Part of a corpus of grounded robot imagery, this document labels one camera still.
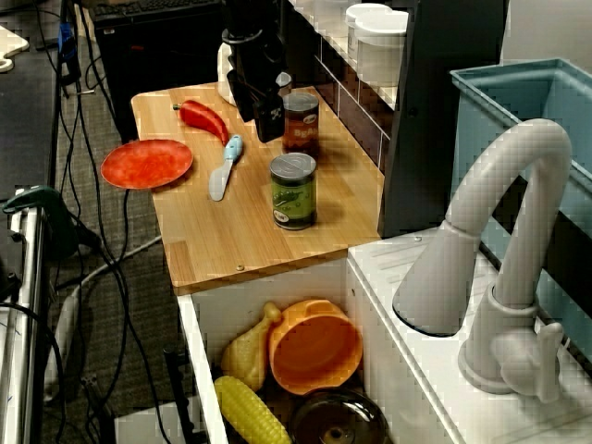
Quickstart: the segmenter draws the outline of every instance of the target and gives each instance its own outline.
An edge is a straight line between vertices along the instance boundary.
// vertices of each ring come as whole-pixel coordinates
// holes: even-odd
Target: toy knife
[[[235,160],[239,158],[242,153],[242,138],[235,135],[230,138],[226,147],[224,148],[224,165],[215,169],[210,176],[210,197],[213,201],[221,201],[224,197],[228,176]]]

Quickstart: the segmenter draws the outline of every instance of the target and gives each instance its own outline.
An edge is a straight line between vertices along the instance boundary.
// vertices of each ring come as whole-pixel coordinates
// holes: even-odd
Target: white faucet
[[[512,238],[479,309],[459,366],[490,393],[559,397],[559,324],[535,334],[537,282],[571,167],[563,128],[545,119],[523,122],[479,156],[450,203],[437,236],[405,276],[393,299],[397,316],[433,336],[452,336],[463,323],[480,237],[503,194],[532,165]]]

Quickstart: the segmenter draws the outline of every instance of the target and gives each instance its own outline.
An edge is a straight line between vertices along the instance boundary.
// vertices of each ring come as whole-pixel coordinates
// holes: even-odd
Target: black keyboard
[[[218,10],[220,0],[140,0],[118,5],[98,5],[91,9],[95,28],[125,23],[171,19],[179,15],[202,14]]]

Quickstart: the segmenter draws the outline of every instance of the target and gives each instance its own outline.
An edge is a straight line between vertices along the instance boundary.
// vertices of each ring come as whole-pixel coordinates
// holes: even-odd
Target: blue plastic bin
[[[592,76],[563,59],[455,70],[461,91],[452,196],[477,157],[505,130],[530,118],[548,118],[569,134],[570,179],[560,209],[592,237]],[[523,171],[528,179],[529,171]],[[490,218],[482,241],[503,260],[510,235]],[[592,319],[543,270],[541,306],[561,320],[567,334],[592,359]]]

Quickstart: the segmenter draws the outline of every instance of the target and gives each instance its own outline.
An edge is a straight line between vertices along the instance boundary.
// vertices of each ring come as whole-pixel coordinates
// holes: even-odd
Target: green clamp
[[[36,185],[2,206],[7,215],[26,208],[41,207],[49,225],[49,259],[65,259],[78,250],[79,236],[61,194],[51,187]]]

